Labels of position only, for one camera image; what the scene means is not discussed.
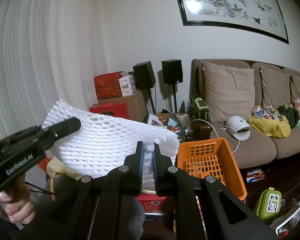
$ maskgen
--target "green device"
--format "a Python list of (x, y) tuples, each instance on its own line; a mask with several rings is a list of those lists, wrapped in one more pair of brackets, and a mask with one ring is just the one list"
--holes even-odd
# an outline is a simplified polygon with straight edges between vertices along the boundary
[(196, 119), (208, 120), (209, 107), (202, 98), (196, 98), (194, 100), (194, 115)]
[(279, 214), (281, 198), (280, 191), (270, 187), (262, 192), (253, 211), (264, 222), (271, 223)]

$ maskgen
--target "black speaker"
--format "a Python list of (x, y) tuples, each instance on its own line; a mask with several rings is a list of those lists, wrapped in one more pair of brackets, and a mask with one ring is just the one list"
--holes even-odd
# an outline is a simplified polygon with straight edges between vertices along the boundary
[(181, 60), (169, 59), (162, 63), (163, 82), (169, 85), (174, 85), (183, 82)]
[(133, 76), (136, 86), (140, 90), (150, 89), (154, 87), (155, 77), (151, 65), (151, 61), (139, 63), (133, 67)]

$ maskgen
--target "picture frame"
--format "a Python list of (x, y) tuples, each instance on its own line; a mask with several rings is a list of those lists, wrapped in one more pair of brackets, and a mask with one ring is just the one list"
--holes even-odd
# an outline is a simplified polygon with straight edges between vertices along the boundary
[(177, 0), (184, 26), (204, 25), (260, 33), (289, 44), (277, 0)]

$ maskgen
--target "hand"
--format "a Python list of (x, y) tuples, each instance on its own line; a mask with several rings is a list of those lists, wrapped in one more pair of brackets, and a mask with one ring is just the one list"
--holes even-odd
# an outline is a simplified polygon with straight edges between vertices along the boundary
[(7, 203), (5, 210), (0, 205), (0, 217), (8, 222), (28, 224), (35, 217), (30, 190), (24, 181), (25, 175), (18, 178), (9, 190), (0, 192), (0, 202)]

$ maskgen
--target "white foam net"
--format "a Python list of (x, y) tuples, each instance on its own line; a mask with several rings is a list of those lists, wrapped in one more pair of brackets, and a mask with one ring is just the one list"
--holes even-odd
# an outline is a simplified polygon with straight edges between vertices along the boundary
[(56, 141), (51, 152), (82, 175), (97, 178), (123, 165), (125, 157), (135, 153), (138, 141), (159, 144), (161, 153), (169, 156), (172, 163), (175, 161), (179, 141), (172, 131), (124, 118), (82, 111), (63, 100), (53, 106), (42, 128), (71, 117), (80, 119), (80, 130)]

